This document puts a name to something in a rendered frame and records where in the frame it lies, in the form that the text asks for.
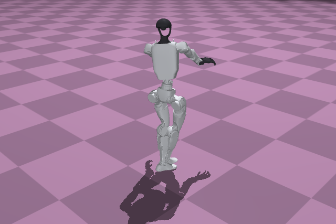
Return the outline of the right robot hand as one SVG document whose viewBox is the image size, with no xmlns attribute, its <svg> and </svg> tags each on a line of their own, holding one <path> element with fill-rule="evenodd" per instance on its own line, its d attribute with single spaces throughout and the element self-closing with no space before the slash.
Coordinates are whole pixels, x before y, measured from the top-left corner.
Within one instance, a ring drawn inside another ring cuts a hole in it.
<svg viewBox="0 0 336 224">
<path fill-rule="evenodd" d="M 214 63 L 214 65 L 216 65 L 215 61 L 212 58 L 200 58 L 202 59 L 201 62 L 199 62 L 199 65 L 203 65 L 204 63 Z"/>
</svg>

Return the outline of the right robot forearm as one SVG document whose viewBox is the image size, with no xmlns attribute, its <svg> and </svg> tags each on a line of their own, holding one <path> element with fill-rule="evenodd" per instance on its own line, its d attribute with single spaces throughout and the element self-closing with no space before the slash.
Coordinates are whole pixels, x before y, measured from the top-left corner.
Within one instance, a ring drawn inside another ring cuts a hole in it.
<svg viewBox="0 0 336 224">
<path fill-rule="evenodd" d="M 199 62 L 202 61 L 202 59 L 199 58 L 199 56 L 197 55 L 197 53 L 195 52 L 195 50 L 193 49 L 192 50 L 192 53 L 193 53 L 193 58 L 190 58 L 191 60 L 193 60 L 198 66 L 201 66 L 199 65 Z"/>
</svg>

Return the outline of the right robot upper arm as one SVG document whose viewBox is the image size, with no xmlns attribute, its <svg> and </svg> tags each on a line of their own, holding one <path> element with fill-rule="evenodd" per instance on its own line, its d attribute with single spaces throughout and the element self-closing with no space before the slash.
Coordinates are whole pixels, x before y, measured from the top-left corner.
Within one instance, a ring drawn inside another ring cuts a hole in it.
<svg viewBox="0 0 336 224">
<path fill-rule="evenodd" d="M 186 55 L 188 58 L 193 58 L 192 50 L 186 42 L 182 41 L 176 44 L 177 51 L 181 54 Z"/>
</svg>

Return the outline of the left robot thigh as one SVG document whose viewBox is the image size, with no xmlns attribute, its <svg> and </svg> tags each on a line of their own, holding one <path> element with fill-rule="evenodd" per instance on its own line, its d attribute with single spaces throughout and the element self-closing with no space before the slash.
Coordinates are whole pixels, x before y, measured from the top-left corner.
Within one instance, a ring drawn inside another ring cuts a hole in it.
<svg viewBox="0 0 336 224">
<path fill-rule="evenodd" d="M 170 115 L 167 103 L 163 103 L 156 98 L 157 90 L 152 90 L 148 94 L 148 100 L 154 104 L 154 108 L 156 113 L 161 120 L 161 124 L 157 127 L 157 133 L 161 136 L 165 136 L 167 133 L 167 128 L 169 127 L 170 123 Z"/>
</svg>

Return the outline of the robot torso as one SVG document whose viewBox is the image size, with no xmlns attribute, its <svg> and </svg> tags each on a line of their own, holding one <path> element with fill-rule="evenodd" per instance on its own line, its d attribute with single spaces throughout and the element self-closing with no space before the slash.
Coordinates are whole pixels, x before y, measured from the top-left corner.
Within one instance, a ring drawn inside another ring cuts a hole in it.
<svg viewBox="0 0 336 224">
<path fill-rule="evenodd" d="M 170 41 L 170 40 L 169 40 Z M 173 81 L 179 70 L 179 52 L 177 51 L 177 42 L 170 41 L 168 44 L 152 44 L 151 54 L 153 61 L 153 69 L 158 80 L 163 80 L 162 86 L 157 89 L 157 100 L 171 104 L 171 96 L 176 94 L 172 88 Z"/>
</svg>

